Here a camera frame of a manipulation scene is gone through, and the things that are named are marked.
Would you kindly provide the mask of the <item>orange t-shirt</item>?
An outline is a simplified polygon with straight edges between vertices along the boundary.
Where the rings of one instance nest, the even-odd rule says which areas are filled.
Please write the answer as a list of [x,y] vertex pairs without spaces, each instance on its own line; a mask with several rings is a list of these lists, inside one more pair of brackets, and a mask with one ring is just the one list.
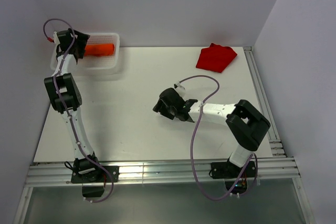
[[105,57],[114,54],[114,44],[86,45],[84,56]]

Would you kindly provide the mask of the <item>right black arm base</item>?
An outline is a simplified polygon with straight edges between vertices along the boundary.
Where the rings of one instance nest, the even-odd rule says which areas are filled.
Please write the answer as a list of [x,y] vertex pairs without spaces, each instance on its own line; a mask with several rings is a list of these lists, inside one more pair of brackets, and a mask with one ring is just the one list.
[[[212,179],[236,179],[242,171],[242,167],[227,162],[212,162],[209,176]],[[232,190],[233,194],[244,193],[248,189],[248,178],[253,178],[256,175],[255,162],[249,161],[247,167],[239,178],[239,181]]]

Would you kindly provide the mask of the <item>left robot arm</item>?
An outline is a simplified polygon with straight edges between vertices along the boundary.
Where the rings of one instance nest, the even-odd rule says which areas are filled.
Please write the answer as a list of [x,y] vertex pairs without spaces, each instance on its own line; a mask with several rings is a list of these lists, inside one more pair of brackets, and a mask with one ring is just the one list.
[[51,77],[44,79],[44,85],[52,108],[64,120],[68,129],[74,152],[74,162],[65,166],[72,175],[91,182],[102,176],[102,168],[91,147],[81,117],[82,97],[70,73],[78,60],[83,58],[89,35],[67,29],[54,33],[56,44],[56,69]]

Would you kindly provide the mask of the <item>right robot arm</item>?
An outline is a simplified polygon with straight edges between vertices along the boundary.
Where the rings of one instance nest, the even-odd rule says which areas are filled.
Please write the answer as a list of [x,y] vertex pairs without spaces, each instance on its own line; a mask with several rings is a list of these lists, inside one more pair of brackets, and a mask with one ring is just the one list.
[[168,88],[159,95],[153,111],[170,120],[227,126],[238,143],[227,162],[228,173],[234,177],[245,171],[248,158],[259,149],[270,128],[270,122],[247,100],[236,104],[184,100],[175,88]]

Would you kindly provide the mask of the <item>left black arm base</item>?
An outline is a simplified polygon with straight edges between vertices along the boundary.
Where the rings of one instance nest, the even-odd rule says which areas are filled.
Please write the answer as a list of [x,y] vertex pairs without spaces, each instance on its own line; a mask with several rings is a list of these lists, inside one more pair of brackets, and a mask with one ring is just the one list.
[[119,177],[119,166],[103,166],[112,176],[112,180],[104,171],[92,170],[86,174],[80,174],[73,169],[71,176],[72,184],[82,184],[82,196],[90,199],[102,197],[107,183],[117,182]]

